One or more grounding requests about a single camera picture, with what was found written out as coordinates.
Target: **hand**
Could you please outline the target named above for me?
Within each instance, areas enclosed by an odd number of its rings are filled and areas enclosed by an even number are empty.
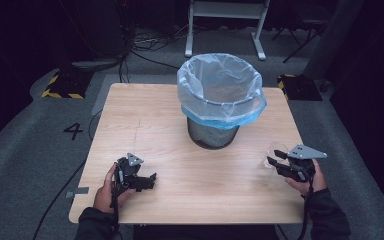
[[[98,189],[95,195],[95,202],[93,203],[93,207],[101,210],[102,212],[114,213],[114,209],[111,208],[110,205],[112,189],[114,185],[112,178],[114,176],[115,169],[116,164],[113,164],[107,175],[105,175],[104,185]],[[123,203],[135,192],[135,189],[128,189],[124,193],[120,194],[120,196],[118,196],[118,206],[121,207],[121,205],[123,205]]]
[[[324,178],[322,169],[320,168],[320,165],[317,162],[317,160],[313,159],[313,163],[314,163],[314,168],[316,170],[316,173],[314,174],[313,188],[314,188],[314,192],[317,192],[327,188],[327,183]],[[309,182],[301,183],[301,182],[295,181],[292,178],[285,178],[285,182],[287,182],[291,187],[298,190],[302,196],[306,196],[310,188]]]

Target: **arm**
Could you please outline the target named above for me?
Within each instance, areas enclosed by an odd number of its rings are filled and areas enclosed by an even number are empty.
[[[88,207],[83,210],[79,217],[79,227],[77,228],[76,240],[81,239],[110,239],[113,234],[112,226],[116,221],[116,215],[111,205],[111,194],[113,188],[112,178],[114,176],[115,164],[105,176],[104,185],[98,189],[95,195],[93,208]],[[118,197],[118,206],[133,194],[135,189],[129,189]]]
[[[314,240],[349,239],[351,234],[348,220],[339,205],[332,199],[323,172],[316,160],[313,160],[316,173],[314,174],[314,193],[309,201],[308,212],[313,220],[311,238]],[[308,193],[310,184],[299,183],[291,178],[285,178],[291,187],[297,189],[303,197]]]

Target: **trash can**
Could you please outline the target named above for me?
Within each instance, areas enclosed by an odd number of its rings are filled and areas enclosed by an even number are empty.
[[[255,121],[267,106],[261,75],[230,54],[186,61],[177,72],[177,92],[189,136],[207,149],[228,146],[239,127]]]

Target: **person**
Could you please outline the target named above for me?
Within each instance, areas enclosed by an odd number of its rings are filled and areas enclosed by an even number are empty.
[[[349,239],[351,230],[345,213],[332,199],[320,165],[313,160],[316,173],[314,175],[314,192],[308,202],[308,213],[313,222],[311,238],[313,240],[345,240]],[[79,217],[76,240],[106,240],[113,237],[112,225],[116,220],[114,209],[110,207],[112,177],[116,166],[108,171],[104,185],[98,189],[93,207],[86,208]],[[303,198],[309,194],[309,183],[296,182],[285,178],[285,182],[298,190]],[[129,189],[118,197],[118,205],[135,193]],[[135,240],[192,240],[192,239],[273,239],[278,240],[274,225],[148,225],[135,226]]]

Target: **plastic bag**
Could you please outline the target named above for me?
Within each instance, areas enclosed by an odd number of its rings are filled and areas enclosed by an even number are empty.
[[[182,112],[198,124],[231,129],[255,121],[267,101],[261,75],[230,54],[202,54],[177,72]]]

